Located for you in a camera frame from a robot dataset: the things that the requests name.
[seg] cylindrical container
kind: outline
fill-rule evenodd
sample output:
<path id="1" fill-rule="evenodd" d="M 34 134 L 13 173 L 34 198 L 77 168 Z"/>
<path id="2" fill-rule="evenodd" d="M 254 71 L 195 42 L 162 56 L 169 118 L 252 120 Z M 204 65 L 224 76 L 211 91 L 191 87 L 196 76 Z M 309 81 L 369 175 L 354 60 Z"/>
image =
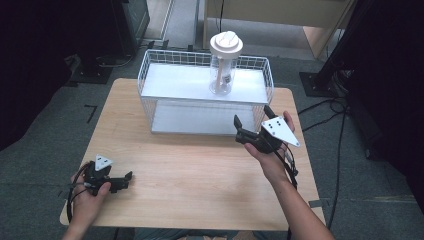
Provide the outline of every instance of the cylindrical container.
<path id="1" fill-rule="evenodd" d="M 211 38 L 212 53 L 209 89 L 220 95 L 231 92 L 234 82 L 237 59 L 241 54 L 243 42 L 231 31 L 222 32 Z"/>

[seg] hand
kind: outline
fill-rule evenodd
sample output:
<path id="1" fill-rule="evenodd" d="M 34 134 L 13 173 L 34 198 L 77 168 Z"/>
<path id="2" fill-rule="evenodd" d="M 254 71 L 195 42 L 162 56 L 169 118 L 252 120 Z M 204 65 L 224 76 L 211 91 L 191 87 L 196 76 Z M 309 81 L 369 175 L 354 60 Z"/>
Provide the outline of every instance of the hand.
<path id="1" fill-rule="evenodd" d="M 109 193 L 110 182 L 104 183 L 97 194 L 91 195 L 90 192 L 82 185 L 84 179 L 80 176 L 77 180 L 78 185 L 74 189 L 74 194 L 78 194 L 73 201 L 73 217 L 69 224 L 68 231 L 63 239 L 80 239 L 87 229 L 96 220 L 100 212 L 105 197 Z"/>
<path id="2" fill-rule="evenodd" d="M 287 120 L 287 125 L 289 128 L 294 132 L 295 128 L 293 119 L 291 118 L 290 114 L 287 111 L 284 111 L 283 116 Z M 274 186 L 274 184 L 280 181 L 289 181 L 283 163 L 274 153 L 261 153 L 250 143 L 244 144 L 244 147 L 250 153 L 250 155 L 259 161 L 264 175 L 271 183 L 271 185 Z M 284 144 L 281 146 L 281 148 L 284 151 L 286 150 L 286 146 Z"/>

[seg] person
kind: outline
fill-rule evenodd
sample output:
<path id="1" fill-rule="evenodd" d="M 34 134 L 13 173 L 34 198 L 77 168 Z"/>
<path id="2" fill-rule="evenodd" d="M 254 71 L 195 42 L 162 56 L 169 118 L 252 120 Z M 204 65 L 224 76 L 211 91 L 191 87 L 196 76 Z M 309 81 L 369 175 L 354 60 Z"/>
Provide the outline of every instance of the person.
<path id="1" fill-rule="evenodd" d="M 292 117 L 285 111 L 283 116 L 287 122 L 287 125 L 294 132 L 295 127 L 293 124 Z M 277 199 L 281 205 L 281 208 L 286 216 L 287 222 L 290 226 L 293 236 L 297 240 L 302 239 L 334 239 L 332 233 L 327 227 L 321 222 L 321 220 L 315 215 L 308 204 L 303 200 L 297 190 L 291 184 L 284 165 L 278 159 L 274 153 L 264 154 L 259 152 L 252 144 L 244 144 L 247 152 L 258 160 L 262 167 L 265 177 L 270 182 L 274 189 Z M 285 145 L 282 145 L 279 151 L 286 151 Z M 81 192 L 84 190 L 82 184 L 77 185 L 75 192 Z M 69 224 L 67 231 L 65 232 L 64 240 L 82 239 L 85 232 L 91 226 L 100 212 L 102 203 L 105 197 L 108 195 L 110 183 L 104 183 L 97 196 L 92 196 L 88 191 L 84 191 L 74 199 L 73 206 L 73 219 Z M 153 235 L 160 233 L 161 231 L 153 230 Z M 169 230 L 168 233 L 180 235 L 175 239 L 184 236 L 187 232 L 184 230 Z"/>

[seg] wooden table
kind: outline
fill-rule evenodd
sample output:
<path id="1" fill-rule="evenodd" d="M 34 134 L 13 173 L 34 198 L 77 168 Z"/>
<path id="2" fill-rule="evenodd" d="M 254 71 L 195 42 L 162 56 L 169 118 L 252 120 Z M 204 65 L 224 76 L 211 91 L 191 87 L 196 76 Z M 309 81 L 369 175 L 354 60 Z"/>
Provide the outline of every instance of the wooden table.
<path id="1" fill-rule="evenodd" d="M 203 48 L 209 48 L 211 38 L 207 34 L 208 18 L 221 17 L 222 1 L 205 2 Z M 355 0 L 231 0 L 224 2 L 222 18 L 303 26 L 312 53 L 318 58 L 335 31 L 347 25 L 354 4 Z"/>
<path id="2" fill-rule="evenodd" d="M 318 200 L 290 90 L 275 89 L 271 107 L 288 110 L 300 148 L 292 147 L 299 192 Z M 137 80 L 114 82 L 82 164 L 96 154 L 114 160 L 111 177 L 133 171 L 128 189 L 110 194 L 95 226 L 287 230 L 288 224 L 259 163 L 234 137 L 152 134 Z M 324 222 L 320 207 L 313 211 Z M 68 224 L 66 208 L 60 215 Z"/>

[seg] wire cage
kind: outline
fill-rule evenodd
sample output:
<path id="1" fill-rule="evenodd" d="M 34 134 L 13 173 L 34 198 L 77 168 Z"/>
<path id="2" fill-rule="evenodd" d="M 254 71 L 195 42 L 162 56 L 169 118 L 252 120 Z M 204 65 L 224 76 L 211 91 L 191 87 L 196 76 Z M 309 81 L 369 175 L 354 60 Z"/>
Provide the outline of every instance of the wire cage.
<path id="1" fill-rule="evenodd" d="M 274 93 L 268 59 L 240 56 L 224 96 L 209 90 L 210 61 L 208 53 L 146 51 L 138 91 L 152 132 L 235 135 L 235 114 L 243 128 L 259 131 Z"/>

